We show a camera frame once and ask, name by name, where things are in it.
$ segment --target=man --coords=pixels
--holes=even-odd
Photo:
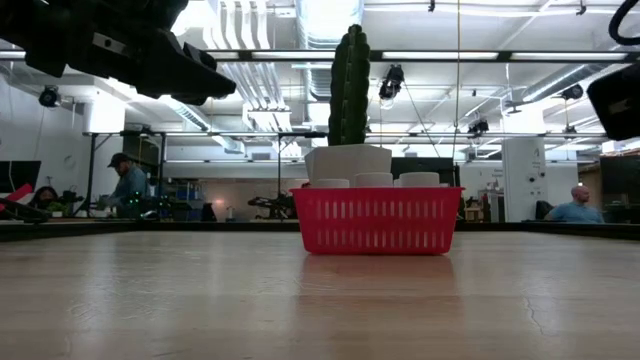
[[[119,215],[125,216],[125,205],[128,198],[136,193],[142,197],[147,195],[147,175],[123,153],[113,155],[109,167],[116,170],[120,181],[118,181],[116,190],[111,194],[108,202],[111,206],[118,208]]]
[[[602,214],[592,207],[589,202],[589,188],[576,186],[571,189],[573,202],[562,204],[551,210],[545,220],[564,221],[579,224],[603,224]]]

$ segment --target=white planter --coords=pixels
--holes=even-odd
[[[391,172],[391,150],[365,144],[315,148],[304,161],[311,186],[319,179],[347,179],[353,186],[357,174]]]

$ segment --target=cactus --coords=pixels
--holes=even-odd
[[[336,48],[331,66],[329,145],[363,144],[367,126],[369,54],[367,35],[352,25]]]

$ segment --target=cable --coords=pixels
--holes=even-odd
[[[453,119],[453,153],[451,154],[453,174],[453,185],[456,184],[455,168],[456,168],[456,141],[458,137],[458,128],[460,123],[458,122],[458,115],[460,114],[460,48],[462,47],[462,26],[460,25],[460,0],[458,0],[458,66],[456,71],[456,117]]]
[[[407,86],[407,83],[404,82],[404,81],[402,83],[404,84],[405,89],[407,89],[407,95],[409,95],[409,100],[411,100],[411,105],[413,105],[413,110],[416,112],[416,115],[418,116],[418,120],[420,121],[420,125],[422,125],[422,128],[424,129],[425,134],[427,134],[427,137],[429,138],[429,142],[431,143],[431,146],[433,146],[433,150],[436,151],[436,155],[438,155],[438,157],[440,157],[440,153],[438,152],[438,148],[436,147],[436,144],[433,142],[433,139],[431,139],[431,135],[429,135],[429,130],[427,130],[427,127],[424,125],[424,122],[422,121],[422,117],[420,116],[420,112],[418,111],[418,108],[416,107],[416,103],[413,101],[413,96],[411,96],[411,91],[409,91],[409,87]]]
[[[640,45],[640,37],[628,38],[620,35],[620,24],[624,20],[625,16],[629,14],[631,8],[633,8],[640,0],[625,0],[620,5],[618,11],[613,14],[611,22],[609,23],[609,36],[615,40],[618,44],[623,46],[635,46]]]
[[[11,171],[11,166],[13,165],[13,161],[9,161],[9,182],[11,183],[11,189],[13,192],[16,192],[16,185],[13,183],[13,172]]]
[[[42,118],[40,119],[40,129],[38,129],[38,138],[36,139],[36,151],[33,154],[33,160],[37,160],[38,159],[38,151],[40,151],[40,139],[42,138],[42,128],[44,127],[44,109],[45,107],[42,107]]]

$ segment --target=fluorescent light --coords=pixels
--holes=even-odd
[[[314,59],[333,61],[334,51],[256,51],[252,54],[254,59]]]
[[[209,136],[206,132],[201,133],[188,133],[188,132],[177,132],[177,133],[167,133],[168,137],[205,137]]]
[[[383,59],[399,60],[456,60],[460,54],[461,60],[495,60],[497,52],[436,52],[436,51],[385,51]]]
[[[331,64],[330,63],[291,64],[291,68],[295,70],[331,70]]]
[[[496,151],[492,151],[492,152],[488,153],[487,155],[481,155],[481,156],[478,156],[478,157],[479,157],[479,158],[482,158],[482,159],[487,159],[487,158],[492,157],[492,156],[493,156],[493,155],[495,155],[495,154],[500,153],[501,151],[502,151],[502,149],[498,149],[498,150],[496,150]]]
[[[273,133],[273,132],[220,132],[217,133],[220,135],[224,135],[224,136],[238,136],[238,137],[277,137],[278,133]]]
[[[237,51],[210,51],[209,55],[213,56],[216,60],[238,60],[240,55]]]
[[[204,163],[204,160],[167,160],[165,163],[167,164],[201,164]]]
[[[551,52],[516,52],[511,55],[511,60],[585,60],[585,61],[615,61],[627,57],[627,53],[621,52],[576,52],[576,53],[551,53]]]
[[[569,123],[569,126],[576,126],[576,125],[580,125],[580,124],[582,124],[582,123],[585,123],[585,122],[591,121],[591,120],[593,120],[593,119],[598,119],[598,115],[587,116],[586,118],[582,118],[582,119],[580,119],[580,120],[576,120],[576,121],[574,121],[574,122],[572,122],[572,123]]]
[[[26,55],[26,51],[0,51],[3,60],[22,60]]]

